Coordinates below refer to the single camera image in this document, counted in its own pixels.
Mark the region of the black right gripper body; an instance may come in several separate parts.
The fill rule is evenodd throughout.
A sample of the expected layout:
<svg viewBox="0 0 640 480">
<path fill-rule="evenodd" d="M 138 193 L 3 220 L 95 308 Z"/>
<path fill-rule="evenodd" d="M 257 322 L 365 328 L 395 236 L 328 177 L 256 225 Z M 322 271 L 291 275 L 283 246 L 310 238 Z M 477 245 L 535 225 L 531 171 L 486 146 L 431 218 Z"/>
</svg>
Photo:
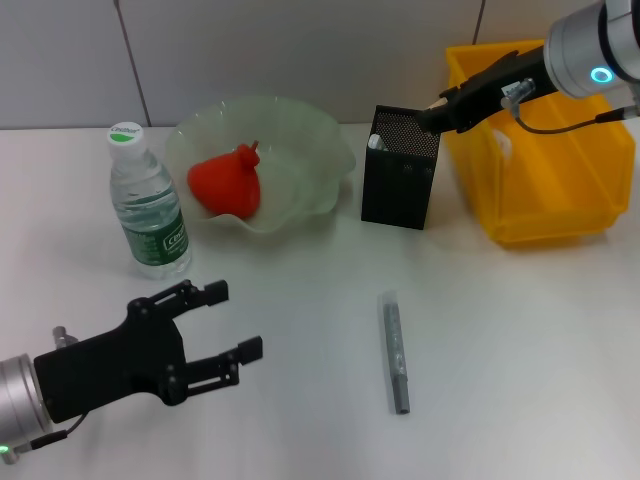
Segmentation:
<svg viewBox="0 0 640 480">
<path fill-rule="evenodd" d="M 557 91 L 544 64 L 544 48 L 525 53 L 509 52 L 485 70 L 468 80 L 471 89 L 467 106 L 449 107 L 449 115 L 457 133 L 466 132 L 502 109 L 503 89 L 513 83 L 531 79 L 535 89 L 529 99 L 536 99 Z"/>
</svg>

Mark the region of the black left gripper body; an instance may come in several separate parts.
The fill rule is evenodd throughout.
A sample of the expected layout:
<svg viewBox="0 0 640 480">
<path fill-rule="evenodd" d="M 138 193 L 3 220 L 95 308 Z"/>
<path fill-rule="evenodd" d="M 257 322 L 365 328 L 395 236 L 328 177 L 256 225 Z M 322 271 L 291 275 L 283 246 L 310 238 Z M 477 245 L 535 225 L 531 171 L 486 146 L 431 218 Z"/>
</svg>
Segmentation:
<svg viewBox="0 0 640 480">
<path fill-rule="evenodd" d="M 115 329 L 34 359 L 55 423 L 137 393 L 178 405 L 187 398 L 185 365 L 173 312 L 142 299 L 128 305 L 124 322 Z"/>
</svg>

